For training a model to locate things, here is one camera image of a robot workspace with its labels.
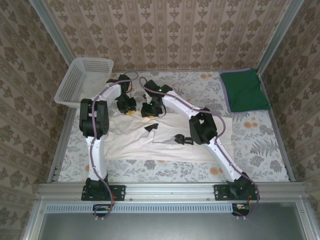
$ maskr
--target purple cable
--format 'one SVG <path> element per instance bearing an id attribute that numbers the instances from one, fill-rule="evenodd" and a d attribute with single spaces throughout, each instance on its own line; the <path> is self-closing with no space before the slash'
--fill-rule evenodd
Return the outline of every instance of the purple cable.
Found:
<path id="1" fill-rule="evenodd" d="M 246 218 L 247 218 L 247 217 L 250 217 L 250 216 L 256 211 L 256 209 L 258 208 L 259 199 L 260 199 L 260 193 L 259 193 L 258 185 L 257 185 L 250 177 L 244 175 L 242 172 L 240 172 L 240 171 L 232 164 L 232 162 L 229 160 L 228 156 L 223 152 L 223 150 L 221 149 L 221 147 L 220 147 L 219 144 L 217 143 L 218 138 L 220 138 L 220 137 L 225 133 L 225 131 L 226 131 L 226 123 L 225 123 L 224 119 L 223 119 L 218 113 L 216 113 L 216 112 L 214 112 L 214 111 L 206 111 L 206 110 L 201 110 L 201 109 L 194 109 L 194 108 L 190 107 L 190 106 L 189 106 L 187 103 L 185 103 L 184 101 L 180 100 L 179 98 L 176 98 L 176 97 L 175 97 L 174 95 L 172 95 L 172 94 L 164 93 L 164 92 L 159 92 L 159 91 L 153 91 L 153 90 L 145 87 L 145 86 L 143 85 L 143 83 L 141 82 L 141 79 L 144 79 L 146 82 L 147 82 L 147 79 L 146 79 L 145 77 L 143 77 L 143 76 L 141 76 L 141 77 L 139 78 L 139 83 L 140 83 L 140 85 L 141 85 L 141 87 L 142 87 L 143 89 L 145 89 L 145 90 L 147 90 L 147 91 L 149 91 L 149 92 L 151 92 L 151 93 L 154 93 L 154 94 L 160 94 L 160 95 L 164 95 L 164 96 L 169 96 L 169 97 L 171 97 L 171 98 L 176 99 L 177 101 L 179 101 L 180 103 L 182 103 L 183 105 L 185 105 L 187 108 L 189 108 L 189 109 L 191 109 L 191 110 L 193 110 L 193 111 L 195 111 L 195 112 L 204 113 L 204 114 L 212 114 L 212 115 L 218 117 L 218 118 L 221 120 L 221 122 L 222 122 L 222 124 L 223 124 L 223 130 L 222 130 L 222 132 L 221 132 L 220 134 L 218 134 L 218 136 L 216 136 L 216 138 L 215 138 L 215 140 L 214 140 L 214 144 L 215 144 L 215 145 L 217 146 L 217 148 L 220 150 L 220 152 L 222 153 L 222 155 L 224 156 L 224 158 L 228 161 L 228 163 L 230 164 L 230 166 L 231 166 L 238 174 L 240 174 L 240 175 L 243 176 L 244 178 L 248 179 L 248 180 L 255 186 L 256 191 L 257 191 L 257 193 L 256 193 L 256 194 L 257 194 L 257 200 L 256 200 L 256 204 L 255 204 L 255 206 L 254 206 L 254 209 L 253 209 L 252 212 L 250 212 L 248 215 L 243 216 L 243 217 L 246 217 Z"/>
<path id="2" fill-rule="evenodd" d="M 91 111 L 91 114 L 92 114 L 92 127 L 93 127 L 94 138 L 92 139 L 91 145 L 90 145 L 90 151 L 89 151 L 90 161 L 91 161 L 91 166 L 92 166 L 92 169 L 93 169 L 94 174 L 95 174 L 95 175 L 97 176 L 97 178 L 105 185 L 106 189 L 108 190 L 109 195 L 110 195 L 110 202 L 111 202 L 111 203 L 110 203 L 110 209 L 109 209 L 109 211 L 105 214 L 104 218 L 106 218 L 106 217 L 110 214 L 110 212 L 111 212 L 111 210 L 113 209 L 115 203 L 114 203 L 114 201 L 113 201 L 113 195 L 112 195 L 112 192 L 111 192 L 111 189 L 110 189 L 108 183 L 106 183 L 106 181 L 105 181 L 102 177 L 99 176 L 98 172 L 96 171 L 96 166 L 95 166 L 95 163 L 94 163 L 93 147 L 94 147 L 94 143 L 95 143 L 95 141 L 96 141 L 96 139 L 97 139 L 97 129 L 96 129 L 96 121 L 95 121 L 95 104 L 96 104 L 96 101 L 101 97 L 102 94 L 105 93 L 105 91 L 106 91 L 107 89 L 111 88 L 112 86 L 114 86 L 114 85 L 116 85 L 116 84 L 125 83 L 125 82 L 132 82 L 132 81 L 138 79 L 138 77 L 139 77 L 139 74 L 138 74 L 136 71 L 127 71 L 127 72 L 124 73 L 124 74 L 126 75 L 126 74 L 128 74 L 128 73 L 136 73 L 136 77 L 135 77 L 134 79 L 129 79 L 129 80 L 120 80 L 120 81 L 117 81 L 117 82 L 114 82 L 114 83 L 108 85 L 107 87 L 105 87 L 105 88 L 95 97 L 95 99 L 94 99 L 93 102 L 92 102 L 92 111 Z M 96 218 L 99 218 L 99 217 L 97 216 L 97 214 L 96 214 L 96 213 L 97 213 L 97 209 L 98 209 L 97 207 L 96 207 L 95 210 L 94 210 L 94 216 L 95 216 Z"/>

